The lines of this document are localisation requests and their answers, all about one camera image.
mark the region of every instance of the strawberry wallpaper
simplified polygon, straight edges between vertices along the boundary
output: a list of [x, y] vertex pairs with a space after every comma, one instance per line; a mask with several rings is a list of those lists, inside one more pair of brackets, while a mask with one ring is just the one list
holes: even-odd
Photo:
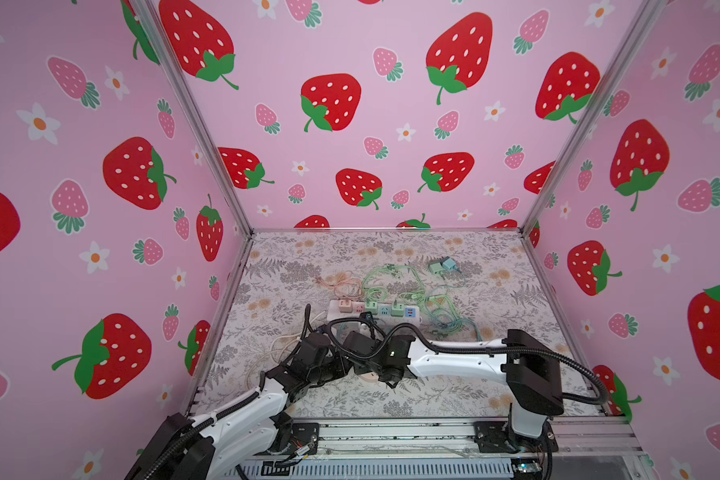
[[242, 236], [128, 2], [0, 2], [0, 479], [122, 478]]
[[269, 228], [522, 223], [641, 4], [153, 2]]
[[720, 478], [720, 0], [665, 8], [539, 223], [656, 477]]

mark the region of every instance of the pink wall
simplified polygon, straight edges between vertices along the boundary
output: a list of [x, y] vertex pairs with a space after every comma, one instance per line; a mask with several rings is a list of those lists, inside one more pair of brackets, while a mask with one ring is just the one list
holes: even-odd
[[[196, 140], [162, 67], [141, 47], [134, 59], [122, 5], [17, 6], [0, 2], [0, 479], [122, 478], [155, 427], [182, 408], [190, 375], [177, 343], [212, 320], [210, 278], [223, 292], [242, 237], [208, 165], [194, 162]], [[49, 57], [79, 71], [56, 59], [49, 70]], [[87, 82], [96, 109], [81, 101]], [[167, 136], [162, 98], [172, 110], [172, 119], [161, 115]], [[144, 140], [111, 153], [132, 138]], [[152, 148], [177, 180], [167, 181], [164, 202]], [[61, 197], [52, 198], [59, 186]], [[213, 261], [196, 234], [208, 194], [224, 229]], [[180, 226], [186, 240], [173, 220], [177, 207], [188, 219]], [[132, 250], [147, 239], [162, 256], [146, 242], [140, 264]], [[179, 286], [177, 269], [186, 272]], [[176, 329], [166, 341], [172, 304], [178, 325], [166, 322]]]
[[[422, 214], [432, 226], [522, 223], [536, 200], [526, 179], [536, 188], [530, 182], [538, 170], [545, 178], [544, 166], [556, 159], [573, 127], [568, 117], [543, 117], [555, 110], [557, 95], [577, 100], [594, 90], [595, 71], [606, 69], [641, 2], [155, 4], [214, 141], [228, 149], [232, 178], [240, 181], [236, 193], [252, 225], [289, 228], [312, 215], [330, 226], [396, 226], [420, 222]], [[523, 50], [524, 38], [530, 50]], [[439, 69], [451, 64], [459, 72], [448, 80]], [[432, 78], [427, 66], [434, 67]], [[554, 90], [547, 91], [550, 84]], [[339, 91], [344, 85], [347, 90]], [[440, 86], [457, 93], [443, 91], [438, 105]], [[306, 112], [317, 119], [305, 133]], [[332, 131], [322, 129], [327, 124]], [[407, 137], [406, 129], [412, 133]], [[515, 145], [522, 151], [507, 159]], [[236, 158], [241, 162], [231, 165]], [[449, 158], [457, 168], [430, 179], [442, 190], [432, 191], [423, 167], [437, 173]], [[339, 172], [346, 186], [337, 184]], [[396, 196], [402, 191], [408, 194]], [[393, 201], [403, 207], [395, 209]]]
[[[686, 86], [706, 92], [686, 100]], [[616, 91], [629, 101], [616, 94], [555, 191], [536, 254], [658, 474], [720, 478], [720, 1], [666, 7]], [[603, 252], [622, 276], [604, 276]]]

